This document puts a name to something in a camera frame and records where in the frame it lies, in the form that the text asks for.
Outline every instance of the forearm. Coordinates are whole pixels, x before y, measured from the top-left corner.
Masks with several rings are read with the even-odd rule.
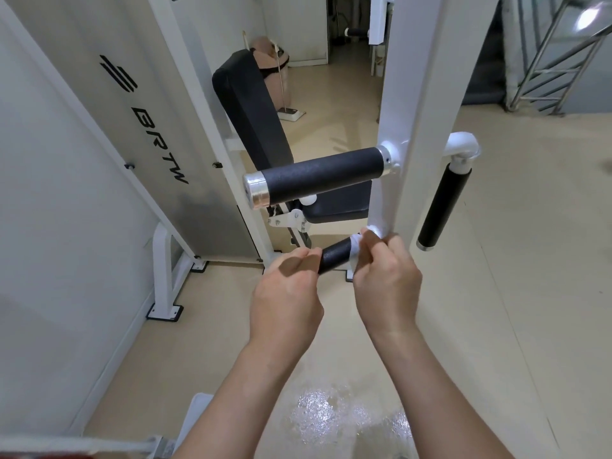
[[[421,459],[512,458],[418,330],[372,340],[400,395]]]
[[[252,457],[294,366],[253,343],[245,346],[174,457]]]

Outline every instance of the black foam handle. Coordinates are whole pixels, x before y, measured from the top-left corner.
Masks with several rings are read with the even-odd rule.
[[[345,262],[348,262],[351,255],[351,238],[345,238],[338,243],[334,243],[323,249],[321,263],[319,264],[319,275],[329,272]]]
[[[382,158],[378,148],[364,148],[261,172],[273,206],[376,179],[383,173]]]
[[[359,29],[357,27],[348,27],[345,30],[345,35],[347,37],[367,37],[368,31],[367,29]]]
[[[450,164],[444,170],[444,175],[419,233],[418,241],[422,249],[431,249],[438,243],[450,213],[472,173],[470,170],[467,174],[455,174],[449,166]]]

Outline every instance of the stair railing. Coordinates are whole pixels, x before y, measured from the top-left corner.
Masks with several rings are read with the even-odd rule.
[[[550,104],[543,106],[539,108],[538,110],[546,111],[547,109],[550,109],[552,107],[553,110],[552,112],[550,112],[551,115],[562,114],[561,108],[563,107],[567,99],[569,98],[570,93],[572,92],[572,90],[574,89],[578,81],[580,80],[580,77],[582,77],[582,75],[585,73],[589,64],[591,64],[591,62],[593,61],[593,58],[597,54],[603,41],[606,39],[606,37],[610,33],[612,33],[612,24],[610,24],[607,27],[594,33],[592,36],[590,36],[585,41],[581,42],[579,45],[576,45],[575,47],[571,48],[571,50],[569,50],[567,53],[562,54],[555,60],[550,61],[545,66],[540,67],[538,69],[539,63],[542,60],[542,55],[544,54],[544,51],[546,50],[547,46],[550,44],[550,41],[553,38],[553,34],[557,30],[557,27],[559,27],[559,23],[561,22],[561,18],[563,17],[563,14],[569,7],[578,7],[578,8],[584,9],[586,6],[585,6],[584,1],[581,1],[581,0],[563,0],[561,2],[561,5],[559,6],[557,11],[555,12],[555,15],[553,16],[553,21],[550,27],[548,28],[546,35],[544,36],[544,39],[542,40],[542,44],[538,48],[537,53],[535,54],[535,57],[533,61],[531,62],[531,65],[529,66],[527,73],[525,74],[525,78],[523,79],[523,81],[521,82],[521,85],[516,91],[516,95],[512,99],[510,106],[508,106],[508,111],[511,111],[511,112],[516,111],[521,101],[529,101],[529,102],[550,101],[551,102]],[[569,68],[565,67],[565,68],[555,69],[555,66],[558,66],[563,61],[570,59],[572,56],[576,55],[577,53],[580,53],[582,50],[585,50],[586,48],[590,48],[590,50],[582,61],[577,62],[576,64],[572,65]],[[540,96],[529,95],[529,93],[536,91],[541,86],[549,84],[552,81],[566,74],[573,74],[573,77],[567,83],[559,85],[558,87],[555,87],[551,90],[548,90],[545,93],[541,94]],[[550,77],[528,88],[529,82],[541,75],[550,75]],[[561,94],[561,96],[559,97],[550,96],[562,90],[564,91]]]

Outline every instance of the gym machine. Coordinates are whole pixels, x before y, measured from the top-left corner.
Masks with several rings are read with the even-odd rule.
[[[182,283],[207,261],[268,266],[276,253],[260,208],[296,245],[310,245],[311,223],[359,218],[412,241],[440,158],[452,155],[417,240],[436,244],[480,153],[451,131],[497,0],[372,0],[370,44],[388,38],[378,143],[301,163],[250,52],[213,75],[189,3],[0,0],[0,21],[160,219],[150,318],[177,320]],[[326,248],[320,272],[346,268],[350,253],[350,237]]]

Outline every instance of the mop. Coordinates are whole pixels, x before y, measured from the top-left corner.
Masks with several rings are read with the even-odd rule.
[[[276,43],[274,43],[274,52],[276,53],[276,64],[279,66],[280,91],[283,95],[283,107],[278,110],[279,119],[295,122],[305,113],[303,111],[293,109],[292,107],[287,107],[285,102],[285,84],[283,84],[283,74],[280,71],[279,46]]]

